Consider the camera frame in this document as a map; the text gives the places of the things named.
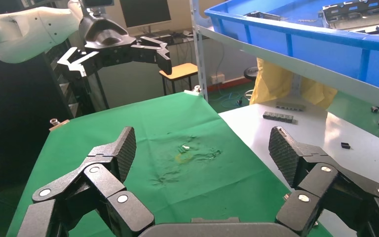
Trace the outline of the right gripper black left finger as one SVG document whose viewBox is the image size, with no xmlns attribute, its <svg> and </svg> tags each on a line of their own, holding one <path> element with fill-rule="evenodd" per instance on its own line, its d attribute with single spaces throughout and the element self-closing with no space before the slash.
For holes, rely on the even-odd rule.
<svg viewBox="0 0 379 237">
<path fill-rule="evenodd" d="M 78 168 L 37 189 L 18 236 L 67 237 L 91 211 L 115 236 L 139 236 L 154 215 L 124 184 L 136 148 L 134 129 L 125 127 L 114 142 L 94 147 Z"/>
</svg>

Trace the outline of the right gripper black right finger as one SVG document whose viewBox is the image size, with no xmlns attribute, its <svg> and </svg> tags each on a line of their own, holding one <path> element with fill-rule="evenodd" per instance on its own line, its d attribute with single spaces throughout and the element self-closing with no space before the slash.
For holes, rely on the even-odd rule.
<svg viewBox="0 0 379 237">
<path fill-rule="evenodd" d="M 300 237 L 323 210 L 336 214 L 359 237 L 379 237 L 379 183 L 339 165 L 320 147 L 272 128 L 269 154 L 293 189 L 276 222 Z"/>
</svg>

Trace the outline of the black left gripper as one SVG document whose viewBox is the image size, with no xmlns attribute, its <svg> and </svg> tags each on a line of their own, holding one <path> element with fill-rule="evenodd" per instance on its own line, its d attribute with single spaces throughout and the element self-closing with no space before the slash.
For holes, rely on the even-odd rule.
<svg viewBox="0 0 379 237">
<path fill-rule="evenodd" d="M 85 41 L 85 51 L 71 47 L 57 61 L 62 71 L 72 77 L 87 78 L 102 67 L 132 60 L 157 64 L 167 75 L 172 74 L 167 43 L 149 37 L 140 37 L 136 43 L 134 37 L 106 14 L 84 16 L 79 33 Z"/>
</svg>

